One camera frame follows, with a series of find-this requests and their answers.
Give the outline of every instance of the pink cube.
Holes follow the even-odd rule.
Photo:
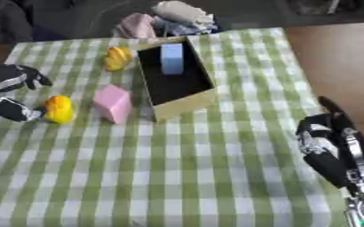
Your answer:
[[[95,93],[94,105],[102,116],[114,123],[122,123],[132,109],[130,93],[112,84]]]

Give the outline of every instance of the open box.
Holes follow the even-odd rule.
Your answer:
[[[183,44],[183,74],[162,74],[160,54],[163,43]],[[215,98],[213,81],[188,38],[177,37],[149,44],[138,51],[138,59],[156,121],[204,108]]]

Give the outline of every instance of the yellow rubber duck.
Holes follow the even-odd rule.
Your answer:
[[[115,71],[124,68],[132,60],[132,53],[126,47],[113,46],[107,49],[105,66],[108,71]]]
[[[45,117],[59,124],[70,121],[73,117],[73,107],[69,97],[52,96],[45,101],[47,113]]]

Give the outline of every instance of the blue block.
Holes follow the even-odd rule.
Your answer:
[[[161,61],[163,74],[183,74],[184,52],[182,43],[163,44]]]

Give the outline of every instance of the folded fabric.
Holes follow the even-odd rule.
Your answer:
[[[202,24],[186,26],[176,22],[164,20],[160,17],[154,17],[152,21],[154,29],[164,31],[166,34],[175,36],[179,35],[203,35],[211,34],[214,30],[218,30],[218,26],[215,24]]]
[[[147,14],[132,13],[117,25],[117,29],[125,38],[156,38],[152,21],[153,18]]]
[[[179,1],[160,2],[152,7],[152,10],[166,20],[186,25],[214,23],[212,15],[207,15],[207,12],[202,9]]]

